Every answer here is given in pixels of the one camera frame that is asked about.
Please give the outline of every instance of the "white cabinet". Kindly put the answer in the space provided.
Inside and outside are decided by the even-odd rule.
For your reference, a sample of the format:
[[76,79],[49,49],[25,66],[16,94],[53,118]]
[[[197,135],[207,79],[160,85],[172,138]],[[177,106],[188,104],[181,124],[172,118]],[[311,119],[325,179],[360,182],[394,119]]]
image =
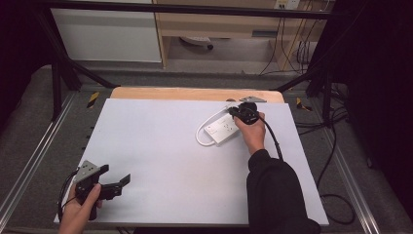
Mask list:
[[72,59],[161,62],[153,13],[65,9],[52,9],[52,13]]

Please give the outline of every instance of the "white cable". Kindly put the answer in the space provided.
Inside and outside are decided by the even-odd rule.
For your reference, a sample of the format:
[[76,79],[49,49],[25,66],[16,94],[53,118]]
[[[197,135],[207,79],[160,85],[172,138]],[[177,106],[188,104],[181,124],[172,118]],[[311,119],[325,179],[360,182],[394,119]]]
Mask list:
[[225,110],[229,109],[229,107],[230,107],[231,104],[232,104],[232,103],[227,104],[224,108],[222,108],[221,110],[219,110],[219,111],[216,112],[215,114],[211,115],[211,116],[210,116],[209,118],[207,118],[207,119],[202,123],[202,125],[197,129],[197,132],[195,133],[195,138],[197,139],[197,142],[198,142],[200,145],[203,145],[203,146],[211,146],[211,145],[214,145],[214,144],[215,144],[215,141],[211,141],[211,142],[209,142],[209,143],[203,143],[203,142],[201,142],[200,139],[199,139],[200,130],[201,130],[201,128],[202,128],[210,119],[212,119],[213,117],[215,117],[216,115],[218,115],[218,114],[221,113],[222,111],[225,111]]
[[330,4],[330,0],[327,1],[327,5],[325,5],[325,8],[324,8],[324,10],[323,10],[324,12],[327,11],[328,4]]

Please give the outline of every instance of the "left hand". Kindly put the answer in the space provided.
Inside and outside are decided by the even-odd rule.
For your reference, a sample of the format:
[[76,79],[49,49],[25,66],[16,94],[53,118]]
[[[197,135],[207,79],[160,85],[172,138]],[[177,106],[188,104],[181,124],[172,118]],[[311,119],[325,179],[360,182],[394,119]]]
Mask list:
[[[68,200],[74,198],[76,184],[70,187]],[[77,234],[82,233],[86,223],[88,223],[91,209],[100,194],[101,185],[97,183],[88,195],[85,203],[81,206],[77,199],[73,199],[64,207],[63,219],[61,221],[59,234]]]

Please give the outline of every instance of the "white power adapter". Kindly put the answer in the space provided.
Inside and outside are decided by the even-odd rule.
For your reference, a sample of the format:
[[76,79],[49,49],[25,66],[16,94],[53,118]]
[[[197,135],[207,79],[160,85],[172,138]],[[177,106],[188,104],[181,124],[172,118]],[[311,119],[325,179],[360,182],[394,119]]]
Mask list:
[[234,119],[230,114],[225,114],[212,124],[204,127],[204,130],[219,144],[238,131]]

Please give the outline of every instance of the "right hand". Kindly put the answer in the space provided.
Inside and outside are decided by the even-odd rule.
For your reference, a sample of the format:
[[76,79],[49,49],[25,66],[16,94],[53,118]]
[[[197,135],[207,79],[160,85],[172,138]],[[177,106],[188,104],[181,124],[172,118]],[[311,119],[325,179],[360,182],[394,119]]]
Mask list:
[[[265,114],[259,112],[261,118],[265,119]],[[264,149],[264,137],[265,137],[265,124],[263,121],[258,120],[252,125],[246,125],[238,117],[234,117],[235,125],[243,133],[244,142],[248,147],[249,153],[252,155],[259,149]]]

